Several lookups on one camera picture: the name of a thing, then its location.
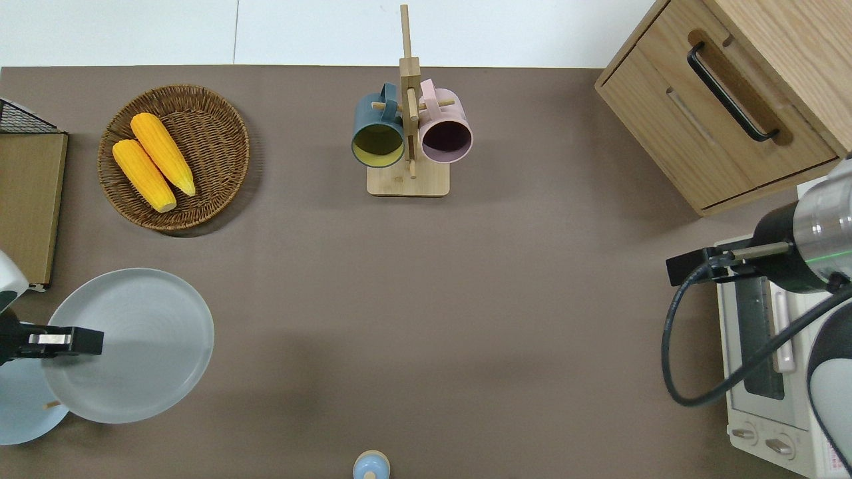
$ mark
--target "brown tabletop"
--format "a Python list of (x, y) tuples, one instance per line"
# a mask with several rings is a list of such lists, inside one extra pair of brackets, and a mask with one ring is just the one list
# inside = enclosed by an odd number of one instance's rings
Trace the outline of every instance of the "brown tabletop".
[[(659, 371), (665, 259), (748, 234), (786, 192), (699, 219), (596, 95), (598, 70), (424, 68), (464, 102), (475, 144), (443, 199), (377, 198), (352, 111), (396, 68), (4, 68), (0, 95), (70, 133), (45, 323), (98, 274), (159, 268), (210, 306), (216, 346), (180, 403), (133, 424), (70, 414), (0, 447), (3, 478), (794, 477), (732, 447), (723, 404), (676, 405)], [(251, 166), (206, 228), (139, 228), (98, 183), (112, 115), (201, 84), (240, 111)], [(676, 379), (722, 376), (712, 286), (688, 295)]]

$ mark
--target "oven window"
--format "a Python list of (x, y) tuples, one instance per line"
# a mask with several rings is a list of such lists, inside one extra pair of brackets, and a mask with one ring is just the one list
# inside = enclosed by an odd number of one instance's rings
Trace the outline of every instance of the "oven window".
[[(772, 305), (769, 303), (769, 281), (762, 278), (735, 283), (737, 315), (740, 318), (740, 353), (745, 362), (769, 341)], [(772, 366), (769, 357), (743, 379), (745, 390), (769, 399), (784, 399), (784, 378)]]

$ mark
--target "mug rack base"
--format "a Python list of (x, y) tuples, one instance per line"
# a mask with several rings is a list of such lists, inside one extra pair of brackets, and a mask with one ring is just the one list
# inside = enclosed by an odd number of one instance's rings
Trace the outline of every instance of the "mug rack base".
[(387, 168), (367, 168), (367, 192), (373, 196), (422, 196), (439, 198), (450, 193), (450, 165), (418, 160), (417, 178), (412, 179), (408, 161), (401, 159)]

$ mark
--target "pink mug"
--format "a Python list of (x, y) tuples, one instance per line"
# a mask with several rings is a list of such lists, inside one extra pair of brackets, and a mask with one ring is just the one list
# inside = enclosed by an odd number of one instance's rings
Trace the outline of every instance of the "pink mug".
[[(423, 154), (438, 163), (459, 161), (470, 151), (473, 134), (458, 96), (448, 89), (436, 89), (431, 79), (421, 82), (420, 88), (423, 90), (420, 102), (426, 105), (419, 113)], [(454, 103), (441, 107), (438, 102), (443, 100)]]

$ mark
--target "white floor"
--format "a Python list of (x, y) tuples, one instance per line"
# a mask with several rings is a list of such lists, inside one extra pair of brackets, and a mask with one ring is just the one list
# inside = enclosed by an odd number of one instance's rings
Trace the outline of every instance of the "white floor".
[[(424, 66), (603, 67), (653, 0), (408, 0)], [(383, 0), (0, 0), (0, 66), (387, 65)]]

